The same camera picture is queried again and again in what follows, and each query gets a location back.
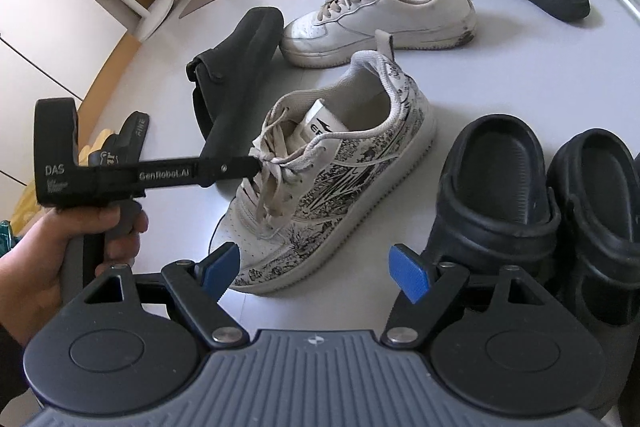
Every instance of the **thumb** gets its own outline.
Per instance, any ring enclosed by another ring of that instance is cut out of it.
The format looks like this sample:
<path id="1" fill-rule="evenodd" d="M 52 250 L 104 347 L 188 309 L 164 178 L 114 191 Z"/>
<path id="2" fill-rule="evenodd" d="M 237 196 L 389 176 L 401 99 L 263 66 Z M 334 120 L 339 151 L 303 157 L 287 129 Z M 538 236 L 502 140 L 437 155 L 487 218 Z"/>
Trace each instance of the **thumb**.
<path id="1" fill-rule="evenodd" d="M 112 229 L 120 220 L 118 205 L 96 208 L 94 206 L 78 206 L 65 210 L 52 210 L 43 218 L 49 237 L 68 241 L 76 235 L 85 233 L 101 233 Z"/>

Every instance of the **human hand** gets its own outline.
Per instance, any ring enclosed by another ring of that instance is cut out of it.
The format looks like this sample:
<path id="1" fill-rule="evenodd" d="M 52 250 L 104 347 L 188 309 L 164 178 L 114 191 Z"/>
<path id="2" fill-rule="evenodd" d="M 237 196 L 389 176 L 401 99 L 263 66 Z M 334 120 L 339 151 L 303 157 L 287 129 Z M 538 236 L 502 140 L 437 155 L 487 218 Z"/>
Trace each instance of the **human hand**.
<path id="1" fill-rule="evenodd" d="M 60 267 L 69 240 L 105 232 L 119 220 L 119 206 L 50 210 L 0 258 L 0 323 L 15 340 L 25 346 L 60 309 Z M 96 275 L 112 264 L 132 264 L 140 249 L 140 233 L 147 228 L 146 214 L 140 212 L 129 235 L 105 246 L 105 262 Z"/>

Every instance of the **floor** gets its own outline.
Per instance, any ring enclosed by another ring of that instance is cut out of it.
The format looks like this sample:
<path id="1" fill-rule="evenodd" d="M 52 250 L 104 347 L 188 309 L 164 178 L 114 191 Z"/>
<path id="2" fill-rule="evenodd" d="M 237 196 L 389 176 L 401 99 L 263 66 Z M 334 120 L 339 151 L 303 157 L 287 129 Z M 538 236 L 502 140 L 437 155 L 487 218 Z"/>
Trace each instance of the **floor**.
<path id="1" fill-rule="evenodd" d="M 144 43 L 104 112 L 98 130 L 118 128 L 134 110 L 149 113 L 144 159 L 195 156 L 204 140 L 191 106 L 184 67 L 213 47 L 253 6 L 276 6 L 286 22 L 323 0 L 217 0 L 181 20 L 181 6 Z M 228 291 L 222 306 L 250 333 L 260 328 L 372 329 L 380 333 L 398 293 L 386 269 L 390 245 L 420 251 L 434 219 L 440 169 L 462 128 L 492 112 L 514 114 L 537 133 L 551 160 L 575 134 L 604 127 L 633 154 L 640 151 L 640 82 L 632 57 L 640 28 L 617 0 L 591 0 L 591 15 L 565 24 L 526 0 L 473 0 L 478 35 L 464 48 L 398 52 L 399 65 L 431 100 L 439 122 L 426 160 L 370 214 L 350 240 L 305 282 L 268 297 Z M 281 94 L 336 80 L 345 68 L 300 70 L 279 52 L 256 108 L 263 115 Z M 200 260 L 231 198 L 229 187 L 150 190 L 143 207 L 150 228 L 142 238 L 137 272 L 171 261 Z"/>

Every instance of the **shoe sole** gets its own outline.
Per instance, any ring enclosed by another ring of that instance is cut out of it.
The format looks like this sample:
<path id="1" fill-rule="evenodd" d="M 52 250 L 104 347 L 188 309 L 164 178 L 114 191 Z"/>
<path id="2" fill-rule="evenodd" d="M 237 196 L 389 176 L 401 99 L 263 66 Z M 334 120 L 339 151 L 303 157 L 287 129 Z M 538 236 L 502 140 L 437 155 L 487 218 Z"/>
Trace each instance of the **shoe sole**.
<path id="1" fill-rule="evenodd" d="M 470 42 L 476 34 L 476 12 L 471 10 L 469 15 L 459 23 L 437 30 L 417 30 L 395 32 L 394 48 L 396 50 L 450 50 Z M 376 39 L 371 37 L 363 41 L 347 44 L 336 50 L 327 52 L 299 53 L 291 50 L 280 50 L 282 55 L 294 66 L 300 68 L 333 68 L 347 64 L 351 55 L 363 50 L 375 50 Z"/>
<path id="2" fill-rule="evenodd" d="M 384 200 L 414 171 L 431 149 L 435 134 L 436 119 L 433 108 L 428 106 L 425 122 L 422 123 L 420 131 L 414 136 L 411 143 L 398 156 L 398 159 L 388 166 L 369 189 L 353 203 L 344 219 L 338 223 L 324 243 L 304 263 L 277 277 L 277 279 L 248 286 L 231 285 L 229 288 L 242 293 L 264 295 L 292 286 L 314 274 L 347 242 L 354 230 L 378 206 L 380 201 Z"/>

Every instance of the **silver bolt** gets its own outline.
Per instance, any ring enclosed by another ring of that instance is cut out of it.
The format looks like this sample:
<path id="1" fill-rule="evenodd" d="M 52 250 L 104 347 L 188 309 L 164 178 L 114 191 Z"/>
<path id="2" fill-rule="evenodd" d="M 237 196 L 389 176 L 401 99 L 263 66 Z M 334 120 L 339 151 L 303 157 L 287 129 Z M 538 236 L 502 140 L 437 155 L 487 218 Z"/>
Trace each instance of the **silver bolt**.
<path id="1" fill-rule="evenodd" d="M 242 339 L 242 330 L 235 326 L 225 326 L 211 333 L 211 337 L 220 344 L 235 344 Z"/>
<path id="2" fill-rule="evenodd" d="M 418 339 L 418 332 L 412 328 L 391 328 L 386 337 L 394 344 L 410 344 Z"/>

